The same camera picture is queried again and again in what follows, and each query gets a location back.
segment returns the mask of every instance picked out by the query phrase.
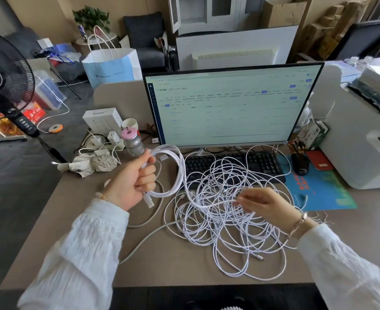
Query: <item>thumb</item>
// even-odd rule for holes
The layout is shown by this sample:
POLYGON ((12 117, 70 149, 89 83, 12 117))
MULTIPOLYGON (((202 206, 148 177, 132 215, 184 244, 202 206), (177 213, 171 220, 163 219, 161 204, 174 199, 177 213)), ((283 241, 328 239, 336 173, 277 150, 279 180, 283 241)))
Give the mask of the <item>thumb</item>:
POLYGON ((255 203, 254 201, 251 201, 249 199, 246 199, 246 198, 240 197, 240 196, 236 198, 236 201, 238 203, 240 203, 240 205, 243 208, 246 208, 246 209, 253 211, 253 212, 256 212, 261 206, 260 203, 255 203))
POLYGON ((144 163, 148 162, 148 159, 151 156, 150 150, 146 149, 142 156, 136 158, 134 161, 131 161, 131 165, 135 169, 141 169, 141 167, 144 165, 144 163))

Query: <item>white shirt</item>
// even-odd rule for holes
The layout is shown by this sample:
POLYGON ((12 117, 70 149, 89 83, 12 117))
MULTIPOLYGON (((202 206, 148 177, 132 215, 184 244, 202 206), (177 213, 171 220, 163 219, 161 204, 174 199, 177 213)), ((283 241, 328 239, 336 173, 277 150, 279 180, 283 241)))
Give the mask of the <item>white shirt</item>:
MULTIPOLYGON (((107 310, 129 213, 93 199, 45 257, 18 301, 21 310, 107 310)), ((380 309, 380 269, 359 257, 325 224, 299 240, 329 310, 380 309)))

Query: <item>printer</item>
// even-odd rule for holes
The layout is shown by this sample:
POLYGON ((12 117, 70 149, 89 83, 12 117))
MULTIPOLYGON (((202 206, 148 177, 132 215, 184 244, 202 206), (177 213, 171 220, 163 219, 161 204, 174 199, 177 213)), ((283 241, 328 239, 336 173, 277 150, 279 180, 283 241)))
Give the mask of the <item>printer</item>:
POLYGON ((336 87, 320 148, 351 187, 380 188, 380 112, 349 88, 336 87))

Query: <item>sleeve cuff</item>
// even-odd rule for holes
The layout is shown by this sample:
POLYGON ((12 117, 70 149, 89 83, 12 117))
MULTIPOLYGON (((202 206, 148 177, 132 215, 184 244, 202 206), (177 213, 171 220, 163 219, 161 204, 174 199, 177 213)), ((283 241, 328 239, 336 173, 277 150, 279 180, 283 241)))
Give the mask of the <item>sleeve cuff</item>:
POLYGON ((126 226, 130 214, 116 205, 98 198, 94 198, 84 211, 85 214, 104 219, 117 226, 126 226))
POLYGON ((305 261, 310 262, 319 252, 337 241, 340 241, 339 237, 326 224, 320 224, 299 239, 297 248, 305 261))

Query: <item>person's left hand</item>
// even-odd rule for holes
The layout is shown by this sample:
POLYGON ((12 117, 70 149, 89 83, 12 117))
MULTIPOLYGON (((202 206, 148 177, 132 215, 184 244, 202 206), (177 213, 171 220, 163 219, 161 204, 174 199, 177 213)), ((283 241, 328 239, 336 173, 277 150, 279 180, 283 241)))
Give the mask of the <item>person's left hand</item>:
POLYGON ((153 191, 156 187, 156 167, 152 164, 141 169, 144 163, 154 163, 156 158, 146 149, 139 158, 127 165, 108 183, 103 195, 105 200, 128 211, 139 203, 143 192, 153 191))

